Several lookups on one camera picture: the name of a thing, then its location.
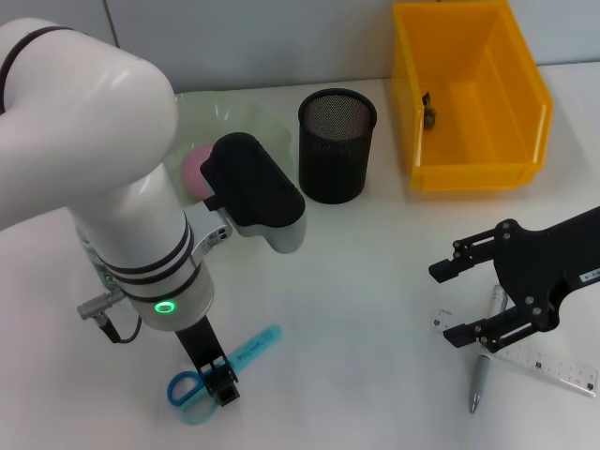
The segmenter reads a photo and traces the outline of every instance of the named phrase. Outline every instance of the silver pen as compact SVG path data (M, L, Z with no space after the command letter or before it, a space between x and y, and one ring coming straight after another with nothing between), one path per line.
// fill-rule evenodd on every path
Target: silver pen
M508 295L506 295L502 286L497 284L494 286L487 316L493 317L496 314L500 314L506 310L507 306ZM469 391L469 411L471 411L471 413L475 412L479 406L481 397L484 395L490 361L489 356L485 353L478 354L477 359L475 360L475 368L471 378L471 389Z

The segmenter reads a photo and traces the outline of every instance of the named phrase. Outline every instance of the black mesh pen holder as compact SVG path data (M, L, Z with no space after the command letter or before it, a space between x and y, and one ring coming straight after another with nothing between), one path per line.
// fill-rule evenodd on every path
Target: black mesh pen holder
M345 203L360 194L377 112L348 89L324 89L300 105L300 188L320 203Z

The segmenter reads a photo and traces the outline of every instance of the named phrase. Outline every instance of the green indicator light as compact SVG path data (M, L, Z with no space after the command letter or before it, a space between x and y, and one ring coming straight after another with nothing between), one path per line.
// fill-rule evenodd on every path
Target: green indicator light
M160 302L154 306L154 311L160 314L169 314L175 311L175 303L173 302Z

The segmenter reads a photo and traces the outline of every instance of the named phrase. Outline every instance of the pink ball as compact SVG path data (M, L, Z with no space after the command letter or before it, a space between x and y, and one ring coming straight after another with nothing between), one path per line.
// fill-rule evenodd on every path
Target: pink ball
M199 200L205 200L213 195L212 190L200 172L200 166L210 157L213 145L201 145L187 155L181 167L181 178L186 191Z

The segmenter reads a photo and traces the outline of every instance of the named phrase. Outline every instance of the transparent bowl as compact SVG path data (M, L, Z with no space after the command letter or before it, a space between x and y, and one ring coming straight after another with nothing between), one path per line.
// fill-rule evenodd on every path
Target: transparent bowl
M199 145L215 143L236 131L254 136L297 185L290 152L292 134L265 108L229 92L188 92L176 98L179 124L164 165L184 207L199 202L186 192L183 185L181 165L185 158Z

